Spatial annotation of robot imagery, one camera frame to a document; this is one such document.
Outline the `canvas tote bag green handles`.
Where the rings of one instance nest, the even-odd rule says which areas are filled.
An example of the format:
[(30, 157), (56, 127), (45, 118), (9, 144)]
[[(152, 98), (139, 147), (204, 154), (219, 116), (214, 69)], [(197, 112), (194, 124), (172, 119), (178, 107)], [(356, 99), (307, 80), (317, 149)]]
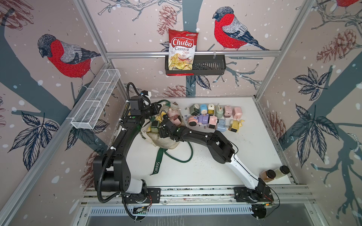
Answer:
[[(182, 117), (182, 114), (181, 114), (181, 109), (179, 108), (179, 105), (176, 103), (176, 102), (170, 102), (169, 100), (166, 100), (166, 99), (162, 99), (160, 101), (158, 101), (158, 103), (161, 104), (161, 109), (160, 109), (160, 113), (161, 111), (165, 111), (167, 112), (168, 111), (168, 108), (176, 108), (176, 109), (179, 109), (180, 111), (180, 115), (178, 118), (180, 118), (182, 124), (180, 126), (185, 126), (185, 121)], [(157, 151), (157, 155), (156, 155), (156, 160), (155, 160), (155, 164), (154, 164), (154, 168), (153, 168), (153, 171), (152, 171), (152, 175), (156, 175), (159, 173), (160, 171), (160, 166), (161, 166), (161, 163), (162, 163), (162, 159), (163, 159), (163, 156), (166, 155), (168, 156), (169, 158), (171, 158), (172, 160), (174, 161), (177, 161), (179, 163), (188, 163), (192, 157), (193, 157), (193, 148), (191, 147), (190, 150), (191, 150), (191, 154), (190, 154), (190, 157), (189, 159), (187, 160), (180, 160), (172, 155), (170, 155), (167, 151), (169, 149), (175, 149), (178, 145), (179, 145), (179, 142), (178, 141), (174, 141), (170, 138), (161, 138), (159, 133), (152, 133), (150, 131), (150, 126), (152, 124), (153, 121), (156, 120), (156, 117), (158, 116), (152, 116), (150, 117), (150, 119), (147, 119), (146, 120), (146, 124), (142, 126), (142, 129), (140, 131), (140, 135), (143, 139), (145, 139), (146, 141), (148, 141), (149, 143), (151, 143), (153, 146), (155, 147), (158, 147), (158, 151)]]

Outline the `purple sharpener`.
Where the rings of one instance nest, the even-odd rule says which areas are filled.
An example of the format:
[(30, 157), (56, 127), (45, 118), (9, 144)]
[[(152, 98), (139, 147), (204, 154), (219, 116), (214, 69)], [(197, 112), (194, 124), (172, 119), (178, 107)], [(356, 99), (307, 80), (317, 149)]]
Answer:
[(198, 124), (200, 126), (207, 126), (209, 124), (209, 115), (208, 114), (198, 115)]

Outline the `grey blue sharpener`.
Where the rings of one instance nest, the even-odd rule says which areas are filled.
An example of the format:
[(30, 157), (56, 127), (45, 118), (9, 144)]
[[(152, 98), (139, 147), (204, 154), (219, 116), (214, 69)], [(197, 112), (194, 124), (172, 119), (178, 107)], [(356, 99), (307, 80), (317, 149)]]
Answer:
[(226, 120), (225, 119), (218, 119), (216, 130), (220, 132), (225, 132), (227, 130)]

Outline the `pale green sharpener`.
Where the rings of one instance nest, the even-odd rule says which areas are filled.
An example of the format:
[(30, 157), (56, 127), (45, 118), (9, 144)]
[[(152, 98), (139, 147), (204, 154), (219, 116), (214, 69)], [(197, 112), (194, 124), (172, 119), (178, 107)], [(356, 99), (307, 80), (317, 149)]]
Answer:
[(220, 119), (220, 118), (223, 118), (223, 115), (224, 115), (223, 107), (220, 106), (220, 105), (217, 105), (216, 108), (215, 108), (215, 116), (218, 119)]

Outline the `yellow black square sharpener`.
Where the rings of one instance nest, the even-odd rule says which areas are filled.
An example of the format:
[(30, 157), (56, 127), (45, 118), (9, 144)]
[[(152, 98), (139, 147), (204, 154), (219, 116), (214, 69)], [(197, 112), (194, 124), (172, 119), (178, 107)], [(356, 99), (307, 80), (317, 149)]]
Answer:
[(228, 130), (234, 133), (238, 133), (239, 129), (243, 126), (243, 122), (244, 120), (231, 120)]

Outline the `pink square sharpener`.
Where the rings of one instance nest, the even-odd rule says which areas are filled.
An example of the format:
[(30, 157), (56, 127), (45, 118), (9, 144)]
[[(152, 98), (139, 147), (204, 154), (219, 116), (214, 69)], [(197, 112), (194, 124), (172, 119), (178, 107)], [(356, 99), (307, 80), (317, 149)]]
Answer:
[(232, 111), (232, 116), (234, 120), (240, 121), (243, 116), (242, 109), (240, 107), (235, 107)]

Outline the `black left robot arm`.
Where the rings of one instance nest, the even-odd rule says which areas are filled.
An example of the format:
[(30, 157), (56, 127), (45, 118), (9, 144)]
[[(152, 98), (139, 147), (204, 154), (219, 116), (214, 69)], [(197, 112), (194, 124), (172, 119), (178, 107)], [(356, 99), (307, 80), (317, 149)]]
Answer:
[[(136, 96), (130, 96), (130, 87), (135, 89)], [(127, 84), (126, 92), (126, 106), (120, 120), (121, 131), (107, 152), (93, 161), (94, 186), (100, 203), (133, 194), (140, 195), (142, 201), (147, 198), (145, 180), (132, 178), (126, 158), (146, 119), (159, 114), (160, 104), (152, 103), (147, 92), (138, 92), (132, 82)]]

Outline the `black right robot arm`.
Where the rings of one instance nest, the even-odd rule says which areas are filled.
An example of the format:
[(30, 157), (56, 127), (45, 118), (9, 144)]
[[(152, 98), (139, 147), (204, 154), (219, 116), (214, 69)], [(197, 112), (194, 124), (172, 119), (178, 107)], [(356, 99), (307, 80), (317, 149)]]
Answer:
[(164, 116), (160, 123), (159, 134), (161, 138), (207, 147), (216, 162), (227, 165), (241, 179), (245, 189), (236, 193), (237, 201), (251, 204), (274, 201), (270, 187), (241, 162), (237, 156), (238, 150), (233, 149), (233, 143), (221, 132), (200, 132), (186, 126), (176, 126), (169, 117)]

